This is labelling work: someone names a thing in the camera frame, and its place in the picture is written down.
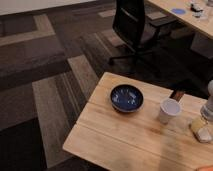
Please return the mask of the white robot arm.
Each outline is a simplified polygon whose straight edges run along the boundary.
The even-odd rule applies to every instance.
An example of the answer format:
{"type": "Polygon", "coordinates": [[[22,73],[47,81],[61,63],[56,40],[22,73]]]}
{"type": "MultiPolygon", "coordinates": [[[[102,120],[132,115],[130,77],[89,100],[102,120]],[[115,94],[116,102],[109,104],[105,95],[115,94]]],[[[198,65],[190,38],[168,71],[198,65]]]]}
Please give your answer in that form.
{"type": "Polygon", "coordinates": [[[197,133],[209,122],[213,122],[213,80],[209,82],[207,89],[209,98],[200,109],[201,115],[195,118],[190,124],[190,129],[193,133],[197,133]]]}

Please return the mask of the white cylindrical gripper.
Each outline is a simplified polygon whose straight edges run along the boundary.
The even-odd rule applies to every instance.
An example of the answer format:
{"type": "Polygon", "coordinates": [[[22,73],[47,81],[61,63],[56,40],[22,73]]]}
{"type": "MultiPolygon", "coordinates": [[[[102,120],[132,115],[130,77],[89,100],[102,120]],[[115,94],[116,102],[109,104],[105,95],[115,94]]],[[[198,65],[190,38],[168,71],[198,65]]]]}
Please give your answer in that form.
{"type": "MultiPolygon", "coordinates": [[[[207,102],[201,107],[201,115],[210,122],[213,122],[213,98],[209,98],[207,102]]],[[[207,121],[202,117],[195,118],[190,125],[193,133],[197,133],[202,127],[207,124],[207,121]]]]}

